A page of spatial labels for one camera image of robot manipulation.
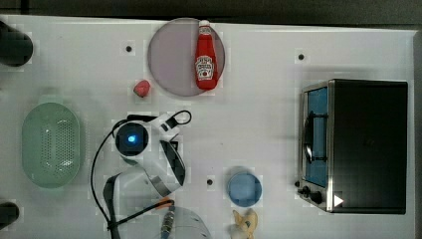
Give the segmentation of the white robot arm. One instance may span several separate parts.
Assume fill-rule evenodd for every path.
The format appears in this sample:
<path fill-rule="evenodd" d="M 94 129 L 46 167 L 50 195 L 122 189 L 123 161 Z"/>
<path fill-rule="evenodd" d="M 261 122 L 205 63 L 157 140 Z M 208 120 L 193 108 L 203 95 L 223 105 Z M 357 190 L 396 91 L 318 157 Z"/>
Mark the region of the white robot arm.
<path fill-rule="evenodd" d="M 130 115 L 116 125 L 114 148 L 129 168 L 110 177 L 103 196 L 111 239 L 128 239 L 127 223 L 172 202 L 168 196 L 184 185 L 186 167 L 172 141 L 180 132 L 176 116 Z"/>

